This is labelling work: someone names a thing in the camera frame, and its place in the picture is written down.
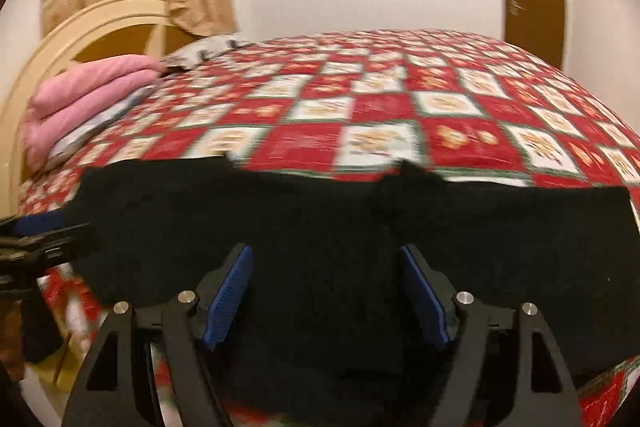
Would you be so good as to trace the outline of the black pants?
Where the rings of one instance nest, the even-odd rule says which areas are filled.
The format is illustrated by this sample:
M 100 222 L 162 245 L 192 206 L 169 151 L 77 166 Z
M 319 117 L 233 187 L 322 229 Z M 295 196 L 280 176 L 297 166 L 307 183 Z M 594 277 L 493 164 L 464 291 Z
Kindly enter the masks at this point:
M 639 352 L 639 232 L 625 187 L 449 182 L 411 164 L 373 182 L 245 171 L 222 157 L 87 169 L 66 205 L 96 249 L 100 303 L 163 303 L 231 248 L 255 271 L 213 369 L 224 397 L 337 426 L 424 423 L 452 352 L 425 338 L 401 247 L 498 307 L 535 303 L 576 383 Z

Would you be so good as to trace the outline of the pink folded comforter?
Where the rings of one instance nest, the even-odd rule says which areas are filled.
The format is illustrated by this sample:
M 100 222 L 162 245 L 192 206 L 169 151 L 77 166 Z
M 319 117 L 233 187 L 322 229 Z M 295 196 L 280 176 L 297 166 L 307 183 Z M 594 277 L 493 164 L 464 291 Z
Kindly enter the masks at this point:
M 23 119 L 29 169 L 41 169 L 59 139 L 132 92 L 157 83 L 163 72 L 155 57 L 125 54 L 80 64 L 44 82 L 29 99 Z

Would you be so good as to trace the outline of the cream wooden headboard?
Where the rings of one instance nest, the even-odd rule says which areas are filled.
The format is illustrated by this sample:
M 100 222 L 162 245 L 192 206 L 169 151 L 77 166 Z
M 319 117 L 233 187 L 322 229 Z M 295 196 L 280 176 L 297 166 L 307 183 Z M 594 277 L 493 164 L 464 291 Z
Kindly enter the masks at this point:
M 103 0 L 44 38 L 1 105 L 1 214 L 15 215 L 25 167 L 21 121 L 40 83 L 83 62 L 126 53 L 162 57 L 196 40 L 169 18 L 168 0 Z

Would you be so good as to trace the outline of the grey patterned pillow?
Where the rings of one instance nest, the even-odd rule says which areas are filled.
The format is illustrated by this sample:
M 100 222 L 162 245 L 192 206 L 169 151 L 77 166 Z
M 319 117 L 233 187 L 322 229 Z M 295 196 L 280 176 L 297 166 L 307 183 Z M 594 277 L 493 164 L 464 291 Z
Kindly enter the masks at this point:
M 187 44 L 165 55 L 160 61 L 166 68 L 191 70 L 196 69 L 203 62 L 251 44 L 250 40 L 238 34 L 211 36 Z

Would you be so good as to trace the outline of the red patchwork bedspread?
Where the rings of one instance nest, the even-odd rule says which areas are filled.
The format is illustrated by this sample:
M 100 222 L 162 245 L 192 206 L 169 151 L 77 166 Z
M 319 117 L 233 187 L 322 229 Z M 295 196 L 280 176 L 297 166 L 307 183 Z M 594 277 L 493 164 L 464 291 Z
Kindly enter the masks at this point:
M 559 69 L 493 38 L 379 30 L 273 39 L 172 75 L 24 183 L 21 208 L 68 202 L 90 166 L 221 154 L 349 181 L 407 158 L 451 181 L 639 192 L 638 134 Z

